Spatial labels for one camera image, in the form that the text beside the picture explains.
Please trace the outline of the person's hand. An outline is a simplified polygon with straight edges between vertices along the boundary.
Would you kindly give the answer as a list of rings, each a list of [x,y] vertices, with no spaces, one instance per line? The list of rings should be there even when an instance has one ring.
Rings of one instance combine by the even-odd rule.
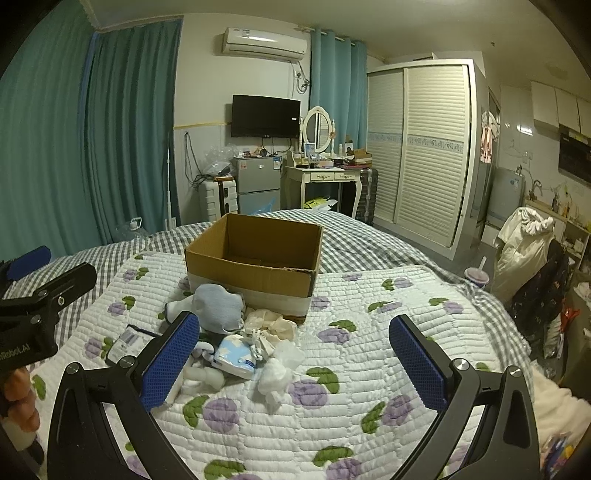
[[[9,402],[8,418],[24,432],[37,432],[40,416],[27,368],[15,370],[5,381],[2,391]]]

